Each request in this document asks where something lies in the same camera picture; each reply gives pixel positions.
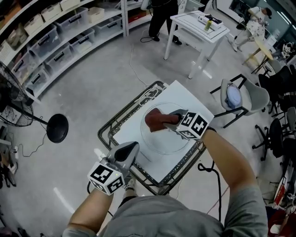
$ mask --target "person in black pants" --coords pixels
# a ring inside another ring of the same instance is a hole
[[[201,4],[204,4],[204,6],[203,7],[200,7],[198,10],[201,11],[201,12],[204,12],[205,7],[207,6],[207,4],[208,4],[209,1],[210,0],[200,0],[200,3]]]
[[[157,35],[165,21],[167,31],[170,34],[172,26],[170,17],[178,14],[178,0],[151,0],[151,6],[153,7],[153,17],[150,23],[149,36],[154,41],[159,41]],[[177,45],[182,44],[176,36],[173,37],[173,42]]]

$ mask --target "black cap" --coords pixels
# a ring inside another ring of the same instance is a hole
[[[271,19],[272,11],[268,7],[266,7],[265,10],[266,10],[266,13],[267,13],[269,19]]]

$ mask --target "black pants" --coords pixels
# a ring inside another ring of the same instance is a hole
[[[200,7],[198,10],[201,11],[201,12],[204,12],[205,7],[207,6],[208,2],[209,2],[209,0],[200,0],[200,3],[204,4],[204,6]]]
[[[163,1],[152,1],[153,6],[159,6]],[[171,0],[169,3],[164,4],[163,6],[153,8],[153,17],[151,19],[149,36],[155,37],[160,31],[163,23],[166,21],[167,31],[170,34],[172,20],[171,16],[178,14],[178,0]]]

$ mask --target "fan grille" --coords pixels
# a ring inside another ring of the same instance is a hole
[[[3,112],[0,112],[0,118],[8,124],[16,127],[31,125],[33,119],[24,114],[24,112],[27,112],[33,115],[32,106],[26,104],[29,97],[15,75],[2,62],[0,62],[0,91],[8,94],[9,103],[14,104],[18,108],[16,110],[7,105]]]

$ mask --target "fan base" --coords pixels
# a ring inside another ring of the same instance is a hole
[[[53,143],[61,143],[66,138],[68,130],[68,120],[62,114],[52,116],[46,127],[47,137]]]

